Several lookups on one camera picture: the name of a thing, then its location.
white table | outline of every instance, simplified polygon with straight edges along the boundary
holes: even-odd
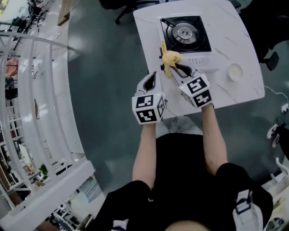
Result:
[[[161,71],[157,17],[179,13],[200,13],[219,70],[207,74],[215,108],[230,106],[265,96],[263,78],[252,41],[233,5],[226,0],[183,0],[149,6],[134,12],[149,72],[158,71],[168,100],[164,118],[199,112],[180,94],[173,79]],[[243,70],[239,82],[229,80],[227,68],[237,63]]]

strap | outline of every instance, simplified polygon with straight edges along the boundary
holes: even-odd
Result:
[[[238,193],[233,218],[236,231],[263,230],[263,215],[260,208],[253,203],[252,191],[247,189]]]

white railing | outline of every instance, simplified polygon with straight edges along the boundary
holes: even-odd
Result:
[[[0,125],[12,161],[11,166],[21,181],[9,190],[0,184],[2,195],[12,208],[9,214],[0,220],[0,226],[6,231],[32,230],[91,176],[94,168],[85,157],[74,161],[61,124],[53,83],[52,51],[53,46],[61,49],[67,49],[67,46],[15,32],[0,32],[0,36],[3,35],[8,35],[9,39],[0,60]],[[19,151],[15,148],[15,139],[12,138],[10,131],[11,120],[14,122],[15,119],[11,118],[5,102],[6,64],[10,53],[9,45],[14,37],[22,37],[26,41],[19,57],[18,69],[18,101],[22,121],[19,129],[23,129],[25,142],[25,148],[23,146],[21,148],[28,150],[27,153],[31,155],[29,159],[32,160],[31,164],[36,168],[34,169],[36,173],[42,165],[45,165],[48,171],[46,185],[39,190],[35,190],[30,182],[35,176],[28,176],[23,169],[23,162],[19,159]],[[37,42],[44,42],[47,47],[39,56],[33,57]],[[62,173],[59,174],[59,169],[53,165],[55,162],[60,166],[63,165]],[[9,195],[23,190],[30,192],[30,195],[22,203],[14,204]]]

white bowl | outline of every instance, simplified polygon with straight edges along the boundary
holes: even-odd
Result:
[[[243,70],[239,64],[233,63],[228,67],[228,76],[234,82],[239,82],[243,78]]]

black shirt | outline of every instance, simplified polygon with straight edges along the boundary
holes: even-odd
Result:
[[[87,230],[110,231],[113,221],[128,219],[127,231],[163,231],[174,222],[192,220],[210,230],[235,230],[233,210],[240,191],[252,190],[263,225],[272,210],[272,196],[237,165],[223,164],[216,176],[206,169],[201,135],[167,134],[157,139],[157,168],[151,191],[133,181],[111,192]]]

